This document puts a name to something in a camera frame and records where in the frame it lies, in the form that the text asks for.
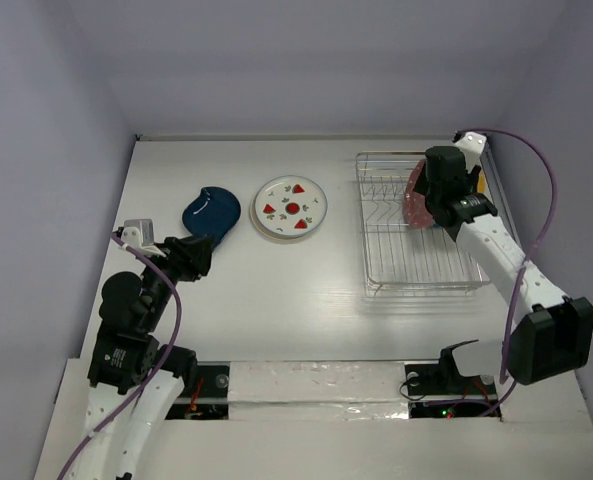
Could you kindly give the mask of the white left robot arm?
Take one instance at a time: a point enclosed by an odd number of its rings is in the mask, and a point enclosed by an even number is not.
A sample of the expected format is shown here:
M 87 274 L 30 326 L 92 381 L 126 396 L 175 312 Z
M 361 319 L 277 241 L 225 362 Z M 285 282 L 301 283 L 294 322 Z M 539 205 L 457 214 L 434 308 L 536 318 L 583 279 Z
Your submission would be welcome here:
M 197 383 L 194 351 L 153 335 L 177 285 L 206 276 L 211 237 L 168 237 L 147 247 L 122 242 L 141 274 L 118 272 L 101 290 L 100 327 L 90 366 L 81 443 L 62 479 L 135 479 L 173 402 Z

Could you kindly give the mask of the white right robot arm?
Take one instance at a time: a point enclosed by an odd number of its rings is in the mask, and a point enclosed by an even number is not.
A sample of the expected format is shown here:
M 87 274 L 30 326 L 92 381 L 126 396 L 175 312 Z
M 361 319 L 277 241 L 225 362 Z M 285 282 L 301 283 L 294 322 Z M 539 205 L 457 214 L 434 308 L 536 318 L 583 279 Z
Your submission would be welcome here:
M 428 213 L 483 269 L 507 303 L 499 379 L 531 385 L 584 367 L 593 336 L 593 305 L 551 282 L 507 231 L 495 205 L 476 185 L 458 146 L 434 146 L 413 189 Z

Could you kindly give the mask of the dark blue leaf-shaped plate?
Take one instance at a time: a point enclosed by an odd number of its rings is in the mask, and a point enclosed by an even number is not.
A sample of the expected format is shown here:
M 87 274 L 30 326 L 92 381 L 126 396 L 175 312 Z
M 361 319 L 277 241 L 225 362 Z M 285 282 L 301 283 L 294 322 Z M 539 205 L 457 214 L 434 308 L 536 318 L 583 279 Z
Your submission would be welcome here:
M 195 237 L 209 237 L 212 248 L 216 249 L 236 225 L 241 216 L 238 198 L 229 190 L 208 186 L 203 187 L 183 211 L 181 222 L 185 229 Z

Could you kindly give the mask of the pink polka dot plate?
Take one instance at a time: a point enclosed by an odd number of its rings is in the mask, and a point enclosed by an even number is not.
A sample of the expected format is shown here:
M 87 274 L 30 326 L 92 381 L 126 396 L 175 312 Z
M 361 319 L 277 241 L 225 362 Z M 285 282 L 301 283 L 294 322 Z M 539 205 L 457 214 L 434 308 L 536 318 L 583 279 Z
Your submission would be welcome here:
M 414 190 L 423 172 L 424 164 L 425 161 L 421 160 L 414 167 L 403 194 L 403 217 L 412 229 L 424 229 L 434 225 L 434 219 L 425 207 L 425 197 Z

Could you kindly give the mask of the white watermelon pattern plate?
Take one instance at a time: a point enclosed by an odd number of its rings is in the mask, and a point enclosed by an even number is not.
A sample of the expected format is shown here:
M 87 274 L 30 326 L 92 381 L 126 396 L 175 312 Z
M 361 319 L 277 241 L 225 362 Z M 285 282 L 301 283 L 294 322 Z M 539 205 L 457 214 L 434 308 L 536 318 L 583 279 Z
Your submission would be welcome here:
M 277 240 L 296 240 L 314 233 L 327 211 L 323 189 L 308 178 L 293 175 L 267 182 L 250 205 L 250 216 L 259 231 Z

